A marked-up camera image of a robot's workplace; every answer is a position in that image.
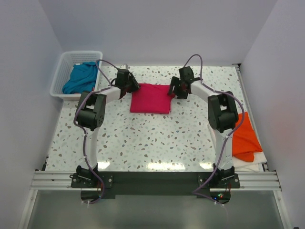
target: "gray wall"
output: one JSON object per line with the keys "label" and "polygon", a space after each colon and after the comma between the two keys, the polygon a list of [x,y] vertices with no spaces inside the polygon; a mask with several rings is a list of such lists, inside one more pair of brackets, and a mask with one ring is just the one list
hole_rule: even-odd
{"label": "gray wall", "polygon": [[0,1],[0,228],[17,228],[61,103],[49,96],[62,52],[37,0]]}
{"label": "gray wall", "polygon": [[40,0],[65,51],[128,64],[241,63],[276,0]]}
{"label": "gray wall", "polygon": [[303,0],[278,0],[241,68],[268,164],[277,170],[300,228],[305,228],[304,9]]}

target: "terrazzo surface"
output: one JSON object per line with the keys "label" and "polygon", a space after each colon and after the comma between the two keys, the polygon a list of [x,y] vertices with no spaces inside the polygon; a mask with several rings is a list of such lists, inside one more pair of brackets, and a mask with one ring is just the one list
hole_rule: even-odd
{"label": "terrazzo surface", "polygon": [[[169,84],[179,76],[178,66],[130,66],[139,83]],[[200,67],[192,67],[198,77]],[[110,79],[116,70],[102,67]],[[234,67],[204,67],[204,81],[232,91],[244,103]],[[101,77],[99,89],[107,86]],[[83,160],[80,128],[73,125],[78,102],[66,101],[49,149],[46,170],[74,171]],[[97,142],[99,170],[104,171],[211,171],[215,150],[207,128],[207,104],[195,95],[173,99],[168,115],[130,113],[131,94],[106,105]]]}

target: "folded cloth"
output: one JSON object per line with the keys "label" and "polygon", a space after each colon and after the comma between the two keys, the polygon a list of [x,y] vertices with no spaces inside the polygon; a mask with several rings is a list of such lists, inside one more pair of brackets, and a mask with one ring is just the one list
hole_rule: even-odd
{"label": "folded cloth", "polygon": [[141,88],[132,93],[130,112],[169,114],[174,94],[167,95],[169,85],[140,83]]}
{"label": "folded cloth", "polygon": [[84,62],[74,65],[70,75],[70,80],[63,86],[64,94],[82,93],[92,91],[95,86],[97,67],[95,62]]}
{"label": "folded cloth", "polygon": [[[238,115],[238,125],[243,114]],[[254,152],[262,152],[263,149],[259,144],[254,130],[252,129],[248,112],[244,114],[243,124],[233,134],[232,155],[246,162],[254,161]]]}

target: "laundry basket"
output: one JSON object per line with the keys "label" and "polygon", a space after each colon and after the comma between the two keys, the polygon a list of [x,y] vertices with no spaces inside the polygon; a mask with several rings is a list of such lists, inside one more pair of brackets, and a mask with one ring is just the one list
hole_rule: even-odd
{"label": "laundry basket", "polygon": [[[96,61],[98,59],[102,59],[103,54],[98,51],[72,51],[72,52],[64,52],[61,55],[61,59],[58,63],[53,82],[50,89],[50,94],[54,97],[59,97],[63,100],[68,101],[76,101],[80,99],[81,94],[64,94],[62,93],[62,87],[66,82],[70,79],[70,74],[73,70],[74,64]],[[100,79],[100,72],[98,71],[96,82],[95,82],[95,90],[98,90],[98,84]]]}

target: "black mounting plate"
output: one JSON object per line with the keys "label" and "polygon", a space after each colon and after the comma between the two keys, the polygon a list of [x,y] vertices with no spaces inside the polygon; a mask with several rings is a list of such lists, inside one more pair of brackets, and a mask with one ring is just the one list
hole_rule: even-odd
{"label": "black mounting plate", "polygon": [[[191,196],[211,172],[97,172],[105,183],[105,196],[115,198],[116,195],[150,195],[150,196]],[[90,180],[72,179],[72,188],[93,188]],[[207,185],[200,193],[210,196],[210,188],[240,188],[238,175],[222,180],[216,186]]]}

